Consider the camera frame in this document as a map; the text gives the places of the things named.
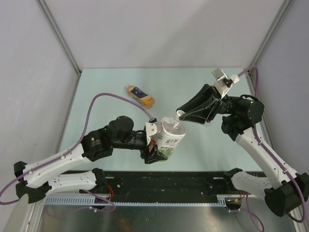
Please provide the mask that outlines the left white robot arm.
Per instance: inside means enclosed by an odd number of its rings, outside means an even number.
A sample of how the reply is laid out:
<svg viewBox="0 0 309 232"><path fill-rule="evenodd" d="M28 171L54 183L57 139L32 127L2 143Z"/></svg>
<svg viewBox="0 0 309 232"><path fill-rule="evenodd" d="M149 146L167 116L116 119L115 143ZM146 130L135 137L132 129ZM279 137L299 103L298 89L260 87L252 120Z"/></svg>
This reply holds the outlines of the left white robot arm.
<svg viewBox="0 0 309 232"><path fill-rule="evenodd" d="M66 151L33 164L15 163L16 195L21 198L26 194L28 202L35 203L59 192L104 193L108 183L102 169L71 174L68 170L109 157L114 149L138 150L145 164L168 159L151 142L157 132L155 121L146 123L143 130L134 131L133 127L131 118L119 116L104 128L91 131Z"/></svg>

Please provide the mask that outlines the green label tea bottle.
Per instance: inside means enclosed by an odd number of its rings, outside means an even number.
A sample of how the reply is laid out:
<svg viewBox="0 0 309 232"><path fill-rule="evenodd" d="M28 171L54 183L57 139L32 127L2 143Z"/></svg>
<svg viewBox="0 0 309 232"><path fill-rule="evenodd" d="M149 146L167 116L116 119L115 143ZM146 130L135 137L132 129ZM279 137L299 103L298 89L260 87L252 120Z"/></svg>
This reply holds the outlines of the green label tea bottle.
<svg viewBox="0 0 309 232"><path fill-rule="evenodd" d="M186 135L185 126L176 114L174 117L163 117L159 123L160 134L156 136L156 140L152 140L152 143L157 145L158 151L169 159Z"/></svg>

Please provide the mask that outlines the white green tea cap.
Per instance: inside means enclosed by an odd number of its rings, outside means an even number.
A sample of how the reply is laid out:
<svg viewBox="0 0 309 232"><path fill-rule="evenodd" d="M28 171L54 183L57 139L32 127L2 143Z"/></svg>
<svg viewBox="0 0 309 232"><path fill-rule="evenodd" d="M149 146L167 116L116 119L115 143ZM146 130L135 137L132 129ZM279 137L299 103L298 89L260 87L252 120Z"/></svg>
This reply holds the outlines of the white green tea cap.
<svg viewBox="0 0 309 232"><path fill-rule="evenodd" d="M176 111L176 116L178 116L178 117L181 117L181 116L184 115L184 114L185 114L185 112L182 111L182 110L177 110L177 111Z"/></svg>

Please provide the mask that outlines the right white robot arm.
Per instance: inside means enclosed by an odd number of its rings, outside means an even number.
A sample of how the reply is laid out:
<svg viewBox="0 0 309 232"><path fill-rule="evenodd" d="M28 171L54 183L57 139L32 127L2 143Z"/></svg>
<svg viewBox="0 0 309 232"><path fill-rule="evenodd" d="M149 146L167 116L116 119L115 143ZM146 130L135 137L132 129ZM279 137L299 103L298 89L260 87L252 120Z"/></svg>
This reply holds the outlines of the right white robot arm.
<svg viewBox="0 0 309 232"><path fill-rule="evenodd" d="M256 97L243 94L224 96L208 84L187 103L177 108L181 121L205 124L222 115L221 130L241 146L258 164L264 178L250 175L235 168L226 173L223 189L228 194L243 190L262 199L275 215L290 215L302 206L306 209L309 198L309 175L300 174L288 165L258 135L256 124L261 122L264 105Z"/></svg>

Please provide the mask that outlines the orange milk tea bottle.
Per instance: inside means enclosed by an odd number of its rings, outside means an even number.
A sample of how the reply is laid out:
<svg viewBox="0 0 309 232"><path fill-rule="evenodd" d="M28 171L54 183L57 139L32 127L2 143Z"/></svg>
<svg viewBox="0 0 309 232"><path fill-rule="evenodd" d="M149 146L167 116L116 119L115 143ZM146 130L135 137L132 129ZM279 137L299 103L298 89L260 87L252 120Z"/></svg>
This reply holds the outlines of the orange milk tea bottle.
<svg viewBox="0 0 309 232"><path fill-rule="evenodd" d="M132 98L136 99L142 106L147 109L150 109L155 104L155 99L143 92L140 88L135 85L128 85L126 90Z"/></svg>

